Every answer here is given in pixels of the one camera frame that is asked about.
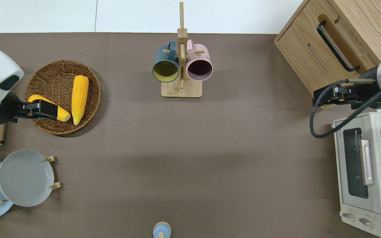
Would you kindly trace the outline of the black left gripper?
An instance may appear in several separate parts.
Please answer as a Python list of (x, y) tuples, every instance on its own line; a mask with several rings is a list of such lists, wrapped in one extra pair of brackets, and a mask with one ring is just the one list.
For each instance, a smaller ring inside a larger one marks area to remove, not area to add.
[(12, 123), (17, 123), (18, 119), (33, 118), (46, 118), (56, 121), (58, 116), (58, 106), (44, 100), (13, 102), (12, 111)]

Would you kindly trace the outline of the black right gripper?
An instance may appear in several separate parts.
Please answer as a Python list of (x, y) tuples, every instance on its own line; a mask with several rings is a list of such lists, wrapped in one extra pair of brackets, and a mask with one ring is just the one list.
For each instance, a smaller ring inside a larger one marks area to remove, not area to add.
[(336, 104), (338, 98), (338, 104), (351, 104), (352, 108), (357, 108), (378, 92), (374, 79), (348, 79), (346, 86), (343, 83), (314, 90), (314, 107)]

